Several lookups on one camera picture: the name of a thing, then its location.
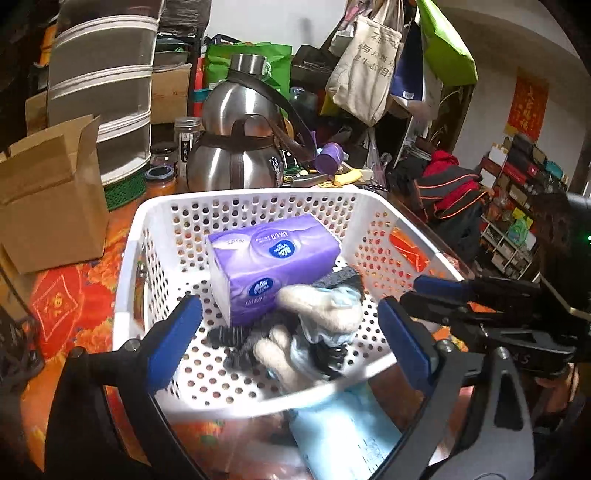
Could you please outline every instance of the green basket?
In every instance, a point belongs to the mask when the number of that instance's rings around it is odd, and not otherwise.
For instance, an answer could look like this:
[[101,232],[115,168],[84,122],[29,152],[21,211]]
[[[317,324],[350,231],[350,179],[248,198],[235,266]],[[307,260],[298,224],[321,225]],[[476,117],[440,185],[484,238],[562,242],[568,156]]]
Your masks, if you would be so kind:
[[123,205],[127,205],[145,193],[146,182],[144,173],[146,170],[147,167],[141,168],[126,179],[105,187],[105,198],[107,199],[107,208],[110,212]]

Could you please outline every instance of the white plastic basket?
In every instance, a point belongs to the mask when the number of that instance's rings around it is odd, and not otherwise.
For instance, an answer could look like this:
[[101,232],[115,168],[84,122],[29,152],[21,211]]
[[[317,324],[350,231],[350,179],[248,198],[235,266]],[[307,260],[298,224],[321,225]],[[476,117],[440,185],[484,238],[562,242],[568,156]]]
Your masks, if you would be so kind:
[[[207,344],[207,331],[225,325],[209,285],[205,236],[311,213],[341,242],[335,269],[345,264],[363,275],[365,315],[348,347],[343,377],[319,387],[281,395],[266,370],[226,371],[228,352]],[[377,322],[377,301],[399,297],[418,275],[390,244],[400,228],[430,258],[423,274],[461,280],[438,248],[382,197],[362,190],[263,189],[190,193],[160,197],[141,205],[129,232],[115,300],[113,349],[141,338],[165,319],[185,293],[199,295],[203,322],[170,385],[156,393],[169,421],[260,416],[314,404],[337,390],[385,370],[396,358]],[[145,264],[140,275],[139,265]],[[145,288],[142,284],[145,276]],[[141,306],[143,301],[143,318]]]

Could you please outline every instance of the green shopping bag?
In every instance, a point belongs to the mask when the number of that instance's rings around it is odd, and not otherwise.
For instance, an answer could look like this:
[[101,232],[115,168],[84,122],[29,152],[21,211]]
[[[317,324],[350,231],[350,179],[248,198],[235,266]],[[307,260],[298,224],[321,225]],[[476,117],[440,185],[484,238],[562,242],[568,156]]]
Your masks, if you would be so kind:
[[460,35],[431,0],[417,0],[421,16],[423,55],[433,73],[448,86],[478,82],[476,64]]
[[205,55],[205,79],[207,85],[225,80],[230,68],[230,58],[235,53],[267,57],[263,80],[281,94],[290,97],[291,46],[258,43],[234,45],[210,45]]

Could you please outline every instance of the stainless steel kettle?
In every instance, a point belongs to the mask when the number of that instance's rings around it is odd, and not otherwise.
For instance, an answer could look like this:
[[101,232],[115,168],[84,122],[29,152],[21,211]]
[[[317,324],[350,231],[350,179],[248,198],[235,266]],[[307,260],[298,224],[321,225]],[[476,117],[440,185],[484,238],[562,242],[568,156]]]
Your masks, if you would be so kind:
[[[216,86],[203,104],[205,132],[187,159],[187,187],[191,192],[255,189],[281,186],[284,144],[300,161],[312,160],[315,144],[291,104],[261,78],[267,59],[235,54],[228,78]],[[304,140],[290,139],[280,107]]]

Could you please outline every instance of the tissue pack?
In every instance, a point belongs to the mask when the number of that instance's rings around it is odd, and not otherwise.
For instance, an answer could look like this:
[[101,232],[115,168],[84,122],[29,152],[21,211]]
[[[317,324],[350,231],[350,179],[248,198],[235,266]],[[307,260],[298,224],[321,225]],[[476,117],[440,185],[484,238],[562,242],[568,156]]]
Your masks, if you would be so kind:
[[207,237],[213,297],[231,326],[247,326],[275,308],[286,285],[331,272],[340,242],[312,215]]

